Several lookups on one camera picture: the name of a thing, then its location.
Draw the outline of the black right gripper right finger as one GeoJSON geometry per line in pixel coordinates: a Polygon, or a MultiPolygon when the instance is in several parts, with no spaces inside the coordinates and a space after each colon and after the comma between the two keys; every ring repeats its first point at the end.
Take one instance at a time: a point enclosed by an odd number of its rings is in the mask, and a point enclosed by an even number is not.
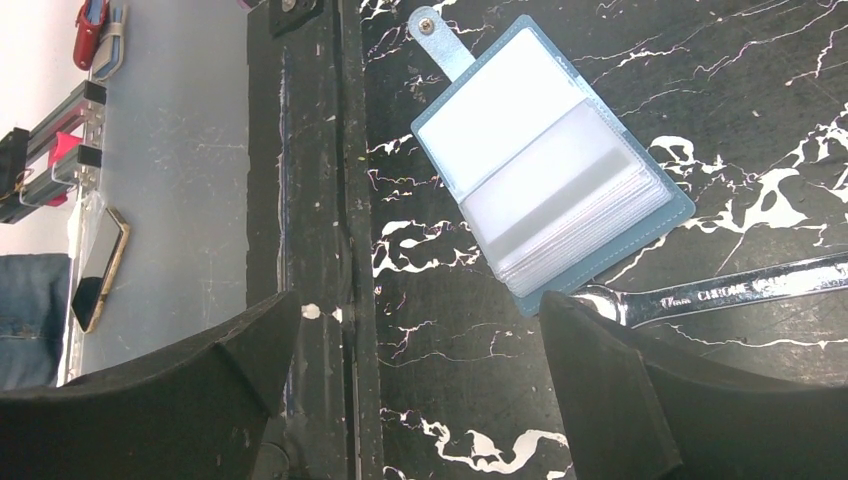
{"type": "Polygon", "coordinates": [[[547,292],[544,350],[580,479],[843,479],[847,390],[701,358],[547,292]]]}

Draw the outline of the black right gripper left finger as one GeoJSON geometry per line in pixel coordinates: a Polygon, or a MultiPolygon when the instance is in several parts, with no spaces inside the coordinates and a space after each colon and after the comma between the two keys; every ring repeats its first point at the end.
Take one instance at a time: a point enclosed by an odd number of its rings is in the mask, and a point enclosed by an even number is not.
{"type": "Polygon", "coordinates": [[[280,292],[201,333],[80,376],[1,396],[5,479],[247,479],[301,325],[280,292]]]}

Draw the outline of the blue card holder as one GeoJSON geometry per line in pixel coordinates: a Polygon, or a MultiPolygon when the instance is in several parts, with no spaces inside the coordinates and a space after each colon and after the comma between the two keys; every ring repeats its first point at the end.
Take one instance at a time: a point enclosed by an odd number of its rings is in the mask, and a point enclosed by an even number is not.
{"type": "Polygon", "coordinates": [[[430,6],[408,26],[450,82],[412,133],[523,315],[693,216],[694,202],[531,17],[479,56],[430,6]]]}

